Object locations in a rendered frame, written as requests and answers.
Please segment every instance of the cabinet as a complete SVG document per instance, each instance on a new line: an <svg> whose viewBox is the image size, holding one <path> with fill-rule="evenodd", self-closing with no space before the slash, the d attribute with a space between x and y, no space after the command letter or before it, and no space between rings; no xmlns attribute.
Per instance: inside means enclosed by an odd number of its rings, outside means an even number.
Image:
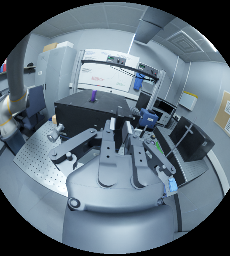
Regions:
<svg viewBox="0 0 230 256"><path fill-rule="evenodd" d="M43 86L46 108L42 114L45 122L55 114L54 102L69 95L76 53L75 49L65 46L38 56L35 86Z"/></svg>

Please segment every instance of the ceiling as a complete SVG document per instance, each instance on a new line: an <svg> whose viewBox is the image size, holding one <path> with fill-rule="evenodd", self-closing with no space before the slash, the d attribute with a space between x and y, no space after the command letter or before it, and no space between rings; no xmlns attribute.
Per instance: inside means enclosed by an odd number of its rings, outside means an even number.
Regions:
<svg viewBox="0 0 230 256"><path fill-rule="evenodd" d="M139 20L148 6L136 3L105 2L84 5L63 12L40 26L32 33L47 38L83 29L115 29L136 33ZM215 61L226 63L218 51L214 51L207 39L185 21L175 18L153 41L168 48L183 61Z"/></svg>

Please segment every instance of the overhead shelf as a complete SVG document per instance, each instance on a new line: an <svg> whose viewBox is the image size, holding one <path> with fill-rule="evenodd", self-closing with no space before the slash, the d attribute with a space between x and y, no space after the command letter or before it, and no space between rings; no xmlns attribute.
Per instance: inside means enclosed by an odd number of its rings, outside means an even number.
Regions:
<svg viewBox="0 0 230 256"><path fill-rule="evenodd" d="M33 67L24 67L24 69L32 69L32 68L34 68L34 67L36 67L36 66L33 66Z"/></svg>

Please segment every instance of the purple object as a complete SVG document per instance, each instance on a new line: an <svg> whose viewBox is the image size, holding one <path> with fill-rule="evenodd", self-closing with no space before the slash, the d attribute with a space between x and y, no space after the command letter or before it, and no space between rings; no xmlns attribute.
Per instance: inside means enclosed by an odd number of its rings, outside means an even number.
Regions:
<svg viewBox="0 0 230 256"><path fill-rule="evenodd" d="M94 102L96 100L96 92L97 92L97 90L93 90L93 92L92 92L92 98L91 98L92 102Z"/></svg>

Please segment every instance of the office chair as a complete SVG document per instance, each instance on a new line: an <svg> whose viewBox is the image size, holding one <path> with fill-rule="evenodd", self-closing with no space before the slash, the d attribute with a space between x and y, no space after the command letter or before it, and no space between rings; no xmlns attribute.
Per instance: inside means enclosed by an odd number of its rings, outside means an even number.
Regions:
<svg viewBox="0 0 230 256"><path fill-rule="evenodd" d="M45 117L39 111L46 108L42 85L29 89L29 107L17 115L21 127L36 131L35 126Z"/></svg>

